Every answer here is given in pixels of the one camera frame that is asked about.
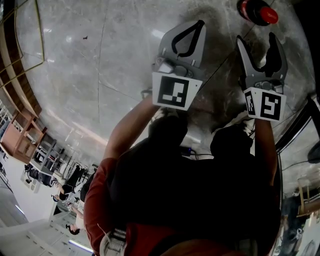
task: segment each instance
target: gray floor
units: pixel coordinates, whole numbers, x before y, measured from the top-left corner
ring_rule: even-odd
[[[278,12],[279,22],[260,27],[240,17],[235,0],[38,0],[45,63],[27,77],[43,109],[42,121],[79,158],[99,162],[113,127],[141,100],[140,91],[151,87],[151,64],[163,34],[199,19],[207,28],[201,64],[206,84],[188,112],[189,143],[205,152],[211,132],[244,109],[234,51],[237,35],[249,42],[261,66],[269,32],[283,44],[289,118],[315,90],[312,59],[290,1],[267,2]],[[34,0],[18,10],[17,34],[24,67],[39,63]],[[272,124],[276,139],[287,124]]]

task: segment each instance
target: red bottle cap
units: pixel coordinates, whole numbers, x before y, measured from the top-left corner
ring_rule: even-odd
[[[270,24],[276,24],[278,22],[278,14],[270,7],[262,7],[260,10],[261,18]]]

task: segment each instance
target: red bottle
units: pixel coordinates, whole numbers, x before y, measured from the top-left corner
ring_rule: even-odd
[[[278,14],[265,1],[240,0],[237,8],[243,18],[259,26],[268,26],[278,22]]]

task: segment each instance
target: person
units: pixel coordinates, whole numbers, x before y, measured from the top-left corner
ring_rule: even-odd
[[[69,229],[72,235],[77,235],[79,234],[80,230],[85,230],[85,225],[84,225],[84,204],[85,203],[82,200],[80,200],[78,204],[79,204],[78,207],[75,207],[75,205],[72,203],[69,205],[72,211],[76,214],[75,223],[71,225],[65,225],[65,227]]]
[[[57,188],[59,188],[59,195],[58,194],[51,195],[53,201],[55,201],[55,202],[58,202],[59,200],[65,201],[69,198],[69,195],[71,193],[73,193],[73,192],[76,193],[77,181],[78,181],[78,179],[80,179],[82,177],[82,175],[84,174],[85,171],[86,171],[86,169],[84,169],[84,168],[80,169],[80,166],[77,165],[73,174],[66,181],[66,183],[64,185],[61,185],[59,182],[56,182],[55,186]]]
[[[155,120],[131,148],[158,109],[145,98],[111,133],[84,205],[94,254],[104,256],[120,228],[130,256],[239,255],[233,245],[242,239],[267,255],[280,225],[270,122],[255,120],[255,156],[253,140],[232,125],[213,137],[214,159],[183,157],[187,121],[174,115]]]
[[[85,224],[84,224],[84,205],[85,205],[86,195],[88,193],[88,190],[90,188],[90,184],[94,178],[95,173],[96,172],[94,172],[88,178],[86,183],[81,188],[78,208],[76,208],[76,206],[74,204],[72,204],[72,203],[70,204],[72,211],[76,213],[76,219],[75,219],[74,224],[65,225],[65,228],[69,229],[69,231],[72,235],[79,234],[80,230],[86,230]]]

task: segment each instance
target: black shirt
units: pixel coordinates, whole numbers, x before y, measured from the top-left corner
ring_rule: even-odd
[[[73,187],[70,186],[70,185],[68,185],[68,184],[64,184],[64,185],[62,186],[62,188],[63,188],[63,190],[64,190],[64,193],[61,193],[61,192],[60,192],[59,198],[60,198],[60,200],[64,201],[64,200],[66,200],[66,199],[69,197],[68,193],[72,192]]]

